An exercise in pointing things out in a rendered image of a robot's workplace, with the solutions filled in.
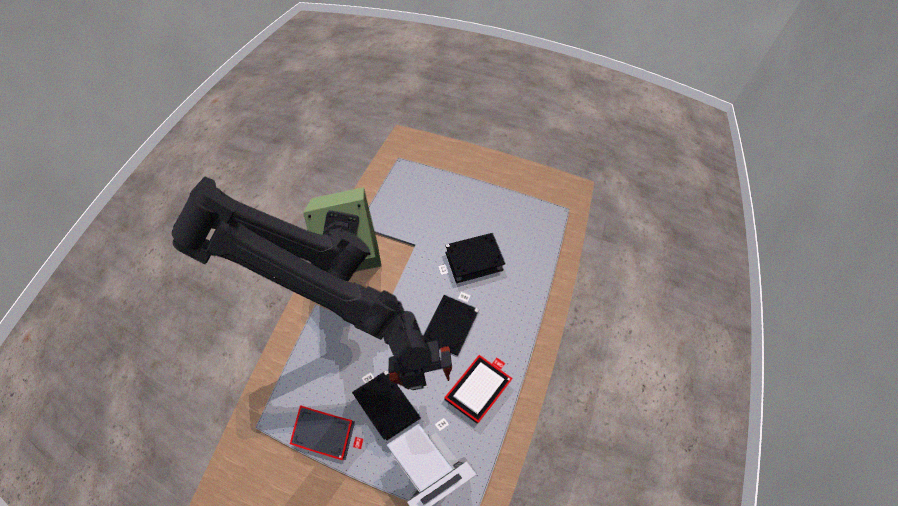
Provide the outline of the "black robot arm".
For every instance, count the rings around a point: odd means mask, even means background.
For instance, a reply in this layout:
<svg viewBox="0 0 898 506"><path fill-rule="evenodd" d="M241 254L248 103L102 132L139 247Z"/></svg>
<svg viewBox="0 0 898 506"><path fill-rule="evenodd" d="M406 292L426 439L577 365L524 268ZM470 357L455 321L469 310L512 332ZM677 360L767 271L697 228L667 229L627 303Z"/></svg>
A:
<svg viewBox="0 0 898 506"><path fill-rule="evenodd" d="M370 252L356 236L357 215L330 210L317 234L238 202L203 177L175 223L172 243L179 252L203 264L211 255L233 261L384 338L404 388L427 386L423 368L432 363L431 352L415 315L388 291L348 282Z"/></svg>

